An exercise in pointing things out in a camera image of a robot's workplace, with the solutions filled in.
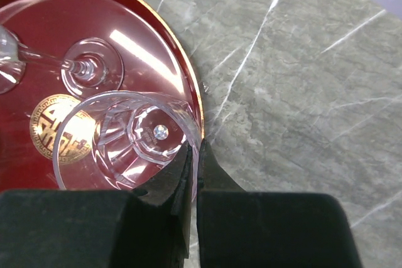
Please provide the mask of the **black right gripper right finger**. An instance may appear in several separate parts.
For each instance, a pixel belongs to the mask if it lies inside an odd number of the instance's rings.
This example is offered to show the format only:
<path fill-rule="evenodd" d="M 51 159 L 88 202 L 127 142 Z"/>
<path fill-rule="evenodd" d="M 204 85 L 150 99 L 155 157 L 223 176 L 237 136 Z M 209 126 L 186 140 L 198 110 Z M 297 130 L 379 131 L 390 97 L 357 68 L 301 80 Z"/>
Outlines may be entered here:
<path fill-rule="evenodd" d="M 242 189 L 208 141 L 198 160 L 197 231 L 202 267 L 360 267 L 346 214 L 322 193 Z"/>

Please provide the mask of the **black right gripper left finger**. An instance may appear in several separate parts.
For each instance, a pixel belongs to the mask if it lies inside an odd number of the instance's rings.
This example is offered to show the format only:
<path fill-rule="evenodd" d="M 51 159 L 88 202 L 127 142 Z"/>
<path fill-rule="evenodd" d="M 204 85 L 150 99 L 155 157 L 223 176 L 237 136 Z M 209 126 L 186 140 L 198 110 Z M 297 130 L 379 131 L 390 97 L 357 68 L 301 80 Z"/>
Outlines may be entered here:
<path fill-rule="evenodd" d="M 1 194 L 2 267 L 182 267 L 189 254 L 192 148 L 131 191 Z"/>

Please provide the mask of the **clear faceted tumbler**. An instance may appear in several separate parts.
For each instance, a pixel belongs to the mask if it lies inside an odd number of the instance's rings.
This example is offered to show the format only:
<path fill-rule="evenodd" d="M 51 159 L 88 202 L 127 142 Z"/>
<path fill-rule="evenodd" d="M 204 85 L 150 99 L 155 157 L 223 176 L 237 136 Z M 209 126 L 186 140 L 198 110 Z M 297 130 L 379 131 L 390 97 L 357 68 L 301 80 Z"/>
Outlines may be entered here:
<path fill-rule="evenodd" d="M 89 97 L 62 118 L 53 146 L 61 190 L 132 190 L 189 143 L 198 158 L 201 126 L 191 105 L 171 95 L 110 91 Z"/>

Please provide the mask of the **tall clear champagne flute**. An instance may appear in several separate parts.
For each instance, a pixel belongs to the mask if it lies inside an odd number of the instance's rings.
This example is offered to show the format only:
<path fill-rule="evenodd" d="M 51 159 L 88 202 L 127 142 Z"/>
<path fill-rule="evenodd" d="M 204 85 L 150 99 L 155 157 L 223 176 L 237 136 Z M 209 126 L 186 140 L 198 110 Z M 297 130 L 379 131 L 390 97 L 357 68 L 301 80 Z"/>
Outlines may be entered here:
<path fill-rule="evenodd" d="M 2 94 L 21 82 L 29 63 L 60 70 L 65 88 L 79 99 L 117 90 L 124 79 L 121 55 L 103 39 L 82 39 L 74 43 L 63 58 L 58 58 L 22 44 L 12 31 L 1 26 Z"/>

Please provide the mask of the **red round lacquer tray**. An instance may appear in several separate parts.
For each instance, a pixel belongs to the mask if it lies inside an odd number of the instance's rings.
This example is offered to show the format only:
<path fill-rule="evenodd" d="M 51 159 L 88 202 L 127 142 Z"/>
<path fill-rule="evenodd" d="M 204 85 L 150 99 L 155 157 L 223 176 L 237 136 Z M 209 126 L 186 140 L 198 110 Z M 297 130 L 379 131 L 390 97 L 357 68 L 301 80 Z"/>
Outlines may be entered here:
<path fill-rule="evenodd" d="M 83 38 L 102 38 L 126 65 L 124 90 L 182 99 L 204 124 L 193 66 L 165 20 L 143 0 L 1 0 L 1 24 L 24 44 L 59 57 Z M 21 81 L 2 94 L 2 190 L 57 187 L 48 145 L 59 120 L 42 110 L 73 102 L 60 71 L 37 64 L 27 65 Z"/>

